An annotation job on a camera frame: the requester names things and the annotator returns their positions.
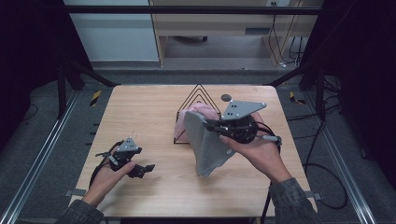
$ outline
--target gray floor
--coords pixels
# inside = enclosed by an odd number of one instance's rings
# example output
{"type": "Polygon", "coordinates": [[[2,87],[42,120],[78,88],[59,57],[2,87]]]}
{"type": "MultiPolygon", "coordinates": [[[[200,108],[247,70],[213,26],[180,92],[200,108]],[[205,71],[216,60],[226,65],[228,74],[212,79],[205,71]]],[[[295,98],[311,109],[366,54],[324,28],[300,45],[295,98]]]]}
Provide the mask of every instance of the gray floor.
{"type": "MultiPolygon", "coordinates": [[[[184,37],[171,38],[164,67],[141,67],[135,70],[101,70],[104,77],[122,84],[251,84],[268,83],[293,69],[274,67],[266,49],[258,38],[209,37],[207,42],[184,37]]],[[[78,180],[90,143],[93,141],[96,124],[106,108],[111,89],[84,77],[87,85],[77,92],[76,105],[64,125],[62,133],[48,156],[35,181],[29,197],[20,211],[19,221],[43,223],[53,221],[67,207],[69,198],[64,196],[78,180]],[[96,106],[89,106],[95,91],[102,90],[96,106]]],[[[287,117],[312,114],[310,104],[300,105],[290,101],[290,91],[297,99],[309,99],[312,91],[300,92],[296,77],[277,88],[279,99],[287,117]]],[[[68,90],[71,97],[75,92],[68,90]]],[[[17,193],[29,169],[46,142],[57,116],[56,83],[32,92],[32,105],[26,118],[7,144],[0,157],[0,213],[3,213],[17,193]]],[[[336,98],[328,100],[327,106],[338,104],[336,98]]],[[[358,189],[367,202],[377,223],[396,223],[396,193],[382,175],[375,161],[361,157],[361,148],[354,138],[346,119],[338,113],[339,108],[328,111],[326,128],[336,144],[343,160],[352,173],[358,189]]],[[[316,117],[289,121],[295,137],[301,161],[304,162],[318,129],[316,117]]],[[[321,164],[337,175],[325,132],[318,136],[310,162],[321,164]]],[[[322,193],[325,203],[337,206],[344,199],[344,192],[334,177],[318,169],[308,167],[308,181],[313,191],[322,193]]],[[[348,200],[346,207],[334,210],[321,203],[318,214],[324,223],[361,223],[357,207],[348,200]]]]}

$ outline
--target wrist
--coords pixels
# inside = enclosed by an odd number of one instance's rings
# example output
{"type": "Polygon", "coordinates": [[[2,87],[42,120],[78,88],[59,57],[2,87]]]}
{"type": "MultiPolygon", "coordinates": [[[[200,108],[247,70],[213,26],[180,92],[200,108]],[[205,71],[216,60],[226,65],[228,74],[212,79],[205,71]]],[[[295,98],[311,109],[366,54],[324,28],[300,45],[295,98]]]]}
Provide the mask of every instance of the wrist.
{"type": "Polygon", "coordinates": [[[89,192],[87,192],[87,193],[84,195],[84,197],[82,197],[81,200],[82,200],[84,203],[87,203],[87,204],[89,204],[90,206],[96,208],[96,207],[99,205],[99,203],[102,201],[102,200],[100,200],[100,199],[98,199],[98,198],[99,198],[99,196],[94,196],[94,195],[91,195],[89,192]]]}
{"type": "Polygon", "coordinates": [[[277,175],[267,175],[273,184],[282,183],[286,180],[292,179],[291,174],[289,172],[277,174],[277,175]]]}

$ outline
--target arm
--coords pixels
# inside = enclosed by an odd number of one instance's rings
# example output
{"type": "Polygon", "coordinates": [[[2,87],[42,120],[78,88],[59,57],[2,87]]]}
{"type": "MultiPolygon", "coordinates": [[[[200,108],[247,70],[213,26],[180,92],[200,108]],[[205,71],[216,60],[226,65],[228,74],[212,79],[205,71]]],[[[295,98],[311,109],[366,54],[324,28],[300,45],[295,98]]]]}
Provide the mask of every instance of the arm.
{"type": "Polygon", "coordinates": [[[104,165],[96,178],[93,180],[91,187],[81,200],[75,200],[62,216],[55,222],[72,223],[72,224],[93,224],[100,223],[103,213],[96,207],[105,196],[117,185],[117,183],[130,171],[134,169],[134,162],[130,161],[117,172],[114,172],[109,164],[104,165]]]}
{"type": "MultiPolygon", "coordinates": [[[[259,113],[253,113],[252,116],[256,121],[263,123],[259,113]]],[[[255,138],[249,144],[239,144],[225,136],[221,136],[220,139],[247,158],[274,184],[269,191],[276,208],[276,223],[320,223],[311,202],[306,199],[304,191],[289,173],[274,142],[255,138]]]]}

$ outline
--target aluminum rail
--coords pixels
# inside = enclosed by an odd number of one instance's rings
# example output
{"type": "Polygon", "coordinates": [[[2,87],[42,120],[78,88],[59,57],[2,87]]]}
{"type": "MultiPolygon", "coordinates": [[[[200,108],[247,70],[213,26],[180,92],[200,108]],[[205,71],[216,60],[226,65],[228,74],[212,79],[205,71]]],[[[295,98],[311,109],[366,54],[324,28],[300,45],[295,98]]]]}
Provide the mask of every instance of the aluminum rail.
{"type": "MultiPolygon", "coordinates": [[[[314,107],[315,100],[313,96],[308,93],[304,93],[304,96],[305,99],[307,99],[307,102],[310,105],[311,110],[316,111],[314,107]]],[[[316,118],[317,118],[317,123],[320,124],[320,119],[317,116],[316,118]]],[[[323,136],[330,157],[332,159],[332,162],[334,163],[334,167],[337,170],[338,174],[340,175],[340,179],[343,181],[346,187],[347,195],[353,207],[355,208],[356,215],[358,216],[362,224],[375,224],[376,223],[375,217],[373,216],[373,213],[371,212],[369,205],[367,204],[363,194],[361,193],[361,189],[356,183],[355,178],[353,178],[352,173],[347,167],[346,162],[341,156],[341,153],[338,150],[338,147],[335,144],[334,140],[332,139],[332,135],[326,126],[323,129],[323,136]]]]}
{"type": "Polygon", "coordinates": [[[41,6],[41,10],[68,13],[104,14],[249,14],[249,15],[322,15],[340,13],[322,7],[207,7],[207,6],[41,6]]]}
{"type": "Polygon", "coordinates": [[[18,215],[20,214],[24,204],[26,203],[26,200],[28,199],[33,187],[35,186],[35,182],[41,174],[41,171],[43,170],[43,167],[46,164],[47,159],[49,158],[50,153],[53,150],[64,128],[64,125],[70,117],[71,111],[74,108],[77,98],[78,92],[73,91],[67,104],[67,110],[64,112],[64,115],[55,122],[46,142],[44,143],[37,157],[35,158],[35,162],[30,168],[29,173],[24,178],[20,188],[18,189],[11,203],[8,205],[5,212],[1,216],[1,224],[13,224],[17,221],[18,215]]]}

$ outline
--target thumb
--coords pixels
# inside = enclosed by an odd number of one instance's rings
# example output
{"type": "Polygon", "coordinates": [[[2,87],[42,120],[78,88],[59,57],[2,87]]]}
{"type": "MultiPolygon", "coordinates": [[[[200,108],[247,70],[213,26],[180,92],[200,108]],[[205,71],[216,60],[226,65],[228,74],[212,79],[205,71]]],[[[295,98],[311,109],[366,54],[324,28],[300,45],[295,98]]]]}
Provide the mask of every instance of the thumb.
{"type": "Polygon", "coordinates": [[[221,142],[223,142],[225,145],[227,145],[228,147],[230,147],[232,150],[239,152],[239,148],[240,148],[240,144],[237,143],[236,141],[234,141],[232,138],[224,136],[224,135],[220,135],[219,136],[221,142]]]}
{"type": "Polygon", "coordinates": [[[123,176],[127,175],[129,172],[131,172],[134,169],[135,163],[134,161],[130,161],[126,163],[122,168],[120,168],[117,173],[120,178],[123,176]]]}

